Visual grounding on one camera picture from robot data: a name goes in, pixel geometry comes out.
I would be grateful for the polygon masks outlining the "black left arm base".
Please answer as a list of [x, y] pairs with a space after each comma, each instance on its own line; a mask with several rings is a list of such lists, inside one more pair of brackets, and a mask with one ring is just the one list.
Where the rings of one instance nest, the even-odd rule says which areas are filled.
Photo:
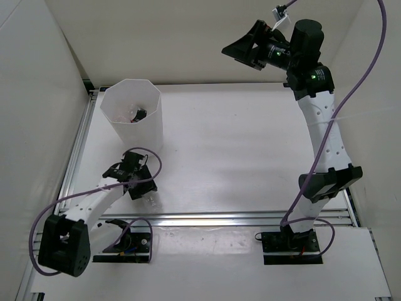
[[[136, 222], [143, 222], [148, 232], [133, 231]], [[150, 221], [146, 218], [135, 218], [131, 222], [122, 219], [106, 220], [107, 225], [119, 227], [121, 236], [100, 254], [94, 255], [93, 263], [150, 263], [153, 252], [154, 233]]]

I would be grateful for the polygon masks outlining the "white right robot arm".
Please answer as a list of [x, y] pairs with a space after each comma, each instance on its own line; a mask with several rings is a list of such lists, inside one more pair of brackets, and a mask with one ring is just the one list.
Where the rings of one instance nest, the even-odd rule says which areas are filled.
[[258, 20], [250, 34], [255, 68], [273, 65], [286, 71], [287, 84], [303, 113], [313, 147], [314, 163], [309, 173], [300, 175], [299, 194], [280, 225], [282, 245], [295, 251], [306, 242], [326, 204], [359, 180], [363, 172], [352, 164], [334, 120], [335, 86], [330, 69], [320, 62], [324, 40], [321, 24], [302, 19], [287, 41], [277, 29]]

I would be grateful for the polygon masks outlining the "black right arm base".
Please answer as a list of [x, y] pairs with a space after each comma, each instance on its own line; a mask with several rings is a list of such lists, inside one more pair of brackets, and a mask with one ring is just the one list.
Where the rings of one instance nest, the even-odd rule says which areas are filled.
[[282, 232], [259, 232], [255, 234], [255, 239], [262, 243], [264, 265], [323, 264], [314, 230], [294, 241]]

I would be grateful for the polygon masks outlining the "clear unlabeled plastic bottle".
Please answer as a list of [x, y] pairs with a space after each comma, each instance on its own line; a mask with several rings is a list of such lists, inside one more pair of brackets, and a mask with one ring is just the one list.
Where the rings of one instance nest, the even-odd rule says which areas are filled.
[[146, 194], [142, 199], [144, 208], [149, 211], [155, 211], [160, 205], [158, 194]]

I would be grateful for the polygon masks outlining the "red label plastic bottle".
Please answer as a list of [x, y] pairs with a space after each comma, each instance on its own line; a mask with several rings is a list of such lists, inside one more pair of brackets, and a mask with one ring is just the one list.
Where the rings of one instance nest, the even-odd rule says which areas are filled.
[[127, 117], [127, 116], [124, 116], [124, 115], [116, 115], [113, 118], [113, 122], [116, 122], [116, 123], [130, 123], [131, 119], [129, 117]]

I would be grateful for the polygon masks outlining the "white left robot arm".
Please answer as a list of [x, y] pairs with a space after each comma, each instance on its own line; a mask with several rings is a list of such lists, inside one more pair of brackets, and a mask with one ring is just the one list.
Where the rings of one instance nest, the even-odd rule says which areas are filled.
[[80, 276], [88, 265], [93, 246], [91, 235], [100, 235], [105, 241], [109, 227], [98, 225], [101, 215], [118, 199], [129, 194], [131, 199], [141, 198], [156, 190], [154, 179], [147, 167], [149, 155], [159, 158], [163, 143], [161, 92], [149, 80], [123, 80], [108, 89], [118, 92], [117, 100], [136, 92], [140, 95], [140, 114], [127, 122], [127, 129], [117, 134], [128, 145], [120, 162], [103, 174], [95, 189], [76, 194], [82, 201], [61, 216], [51, 214], [44, 222], [39, 254], [34, 255], [35, 229], [43, 215], [55, 206], [54, 201], [45, 207], [33, 221], [29, 232], [28, 249], [33, 268], [46, 277], [64, 273]]

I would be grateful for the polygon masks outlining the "black label plastic bottle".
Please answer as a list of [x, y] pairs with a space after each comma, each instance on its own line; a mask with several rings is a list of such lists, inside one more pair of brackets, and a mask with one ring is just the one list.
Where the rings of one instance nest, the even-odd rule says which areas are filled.
[[144, 108], [136, 107], [132, 110], [131, 115], [130, 122], [137, 123], [147, 116], [147, 111]]

